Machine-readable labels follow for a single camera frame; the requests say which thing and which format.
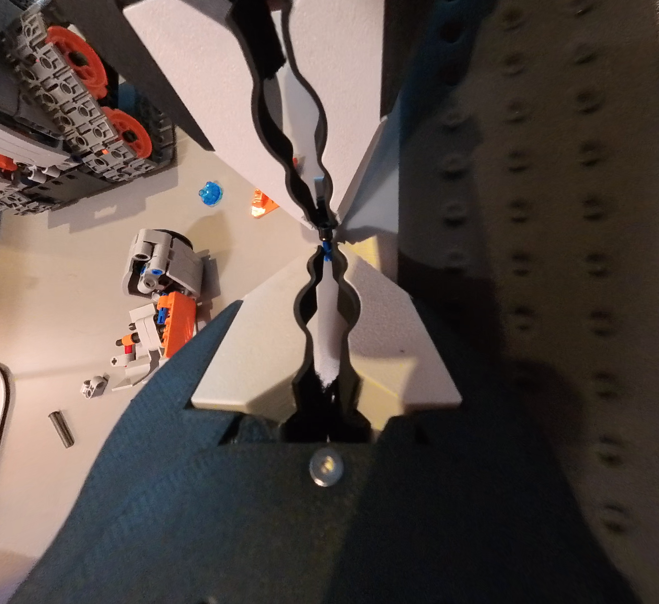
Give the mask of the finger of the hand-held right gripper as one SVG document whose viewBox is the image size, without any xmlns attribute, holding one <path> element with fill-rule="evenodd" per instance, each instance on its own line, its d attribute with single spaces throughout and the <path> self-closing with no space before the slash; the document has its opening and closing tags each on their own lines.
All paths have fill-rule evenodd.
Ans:
<svg viewBox="0 0 659 604">
<path fill-rule="evenodd" d="M 140 0 L 123 16 L 216 155 L 311 229 L 310 202 L 291 195 L 292 145 L 272 121 L 229 0 Z"/>
<path fill-rule="evenodd" d="M 384 0 L 292 0 L 289 19 L 299 73 L 323 106 L 327 138 L 322 164 L 341 240 L 394 249 L 393 199 L 398 128 L 381 115 Z"/>
</svg>

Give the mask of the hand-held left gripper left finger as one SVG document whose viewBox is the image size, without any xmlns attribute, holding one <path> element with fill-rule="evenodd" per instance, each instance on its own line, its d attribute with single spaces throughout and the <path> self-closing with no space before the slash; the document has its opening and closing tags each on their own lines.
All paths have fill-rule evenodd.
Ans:
<svg viewBox="0 0 659 604">
<path fill-rule="evenodd" d="M 275 424 L 321 412 L 324 392 L 308 324 L 323 262 L 322 248 L 308 247 L 243 297 L 192 395 L 194 408 Z"/>
</svg>

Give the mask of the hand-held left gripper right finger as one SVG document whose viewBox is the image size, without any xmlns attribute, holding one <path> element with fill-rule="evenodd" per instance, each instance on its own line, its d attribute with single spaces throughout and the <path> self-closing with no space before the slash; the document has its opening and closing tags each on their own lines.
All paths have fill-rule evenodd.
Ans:
<svg viewBox="0 0 659 604">
<path fill-rule="evenodd" d="M 411 297 L 348 246 L 332 248 L 329 391 L 353 428 L 457 408 L 462 396 Z"/>
</svg>

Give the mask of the black brick connector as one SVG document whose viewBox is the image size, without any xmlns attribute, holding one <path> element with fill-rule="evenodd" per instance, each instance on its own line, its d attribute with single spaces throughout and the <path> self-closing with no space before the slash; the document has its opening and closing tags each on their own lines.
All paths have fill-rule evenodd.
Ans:
<svg viewBox="0 0 659 604">
<path fill-rule="evenodd" d="M 335 214 L 330 207 L 332 184 L 325 175 L 314 177 L 312 200 L 314 201 L 314 222 L 320 240 L 331 241 L 337 227 Z"/>
</svg>

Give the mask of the grey orange tracked toy robot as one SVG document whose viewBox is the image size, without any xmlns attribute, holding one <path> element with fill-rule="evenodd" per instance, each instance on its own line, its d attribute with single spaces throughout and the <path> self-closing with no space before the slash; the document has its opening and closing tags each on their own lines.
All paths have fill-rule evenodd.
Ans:
<svg viewBox="0 0 659 604">
<path fill-rule="evenodd" d="M 48 0 L 1 0 L 1 211 L 58 210 L 175 164 L 175 126 Z"/>
</svg>

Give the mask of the small grey orange brick assembly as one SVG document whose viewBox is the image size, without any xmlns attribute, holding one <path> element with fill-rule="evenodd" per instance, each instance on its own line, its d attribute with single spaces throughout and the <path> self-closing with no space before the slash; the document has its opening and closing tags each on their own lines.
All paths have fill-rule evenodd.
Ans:
<svg viewBox="0 0 659 604">
<path fill-rule="evenodd" d="M 204 259 L 184 235 L 141 229 L 128 251 L 121 287 L 136 303 L 111 358 L 111 392 L 144 383 L 205 325 Z"/>
</svg>

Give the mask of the orange curved brick piece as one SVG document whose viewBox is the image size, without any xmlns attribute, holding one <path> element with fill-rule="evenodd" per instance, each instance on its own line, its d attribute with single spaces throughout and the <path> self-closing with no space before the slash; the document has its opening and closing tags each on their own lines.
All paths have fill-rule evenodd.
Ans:
<svg viewBox="0 0 659 604">
<path fill-rule="evenodd" d="M 251 216 L 254 219 L 260 219 L 278 208 L 279 205 L 264 194 L 259 188 L 254 189 L 251 201 Z"/>
</svg>

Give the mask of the black axle rod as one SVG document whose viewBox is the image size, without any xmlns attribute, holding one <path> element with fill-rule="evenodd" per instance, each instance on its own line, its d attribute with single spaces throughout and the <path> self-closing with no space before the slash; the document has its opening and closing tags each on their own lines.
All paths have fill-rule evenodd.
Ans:
<svg viewBox="0 0 659 604">
<path fill-rule="evenodd" d="M 61 442 L 64 446 L 64 448 L 69 449 L 71 448 L 74 443 L 74 437 L 72 435 L 71 429 L 67 423 L 66 418 L 64 417 L 64 414 L 62 411 L 53 411 L 50 412 L 48 415 L 48 418 L 50 419 L 51 423 L 53 424 L 57 435 L 61 439 Z"/>
</svg>

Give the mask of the black perforated board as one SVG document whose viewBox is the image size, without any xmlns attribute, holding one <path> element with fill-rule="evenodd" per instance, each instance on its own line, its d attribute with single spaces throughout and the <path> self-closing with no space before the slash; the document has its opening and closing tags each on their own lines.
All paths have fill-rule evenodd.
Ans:
<svg viewBox="0 0 659 604">
<path fill-rule="evenodd" d="M 400 283 L 657 603 L 658 0 L 435 0 L 400 119 Z"/>
</svg>

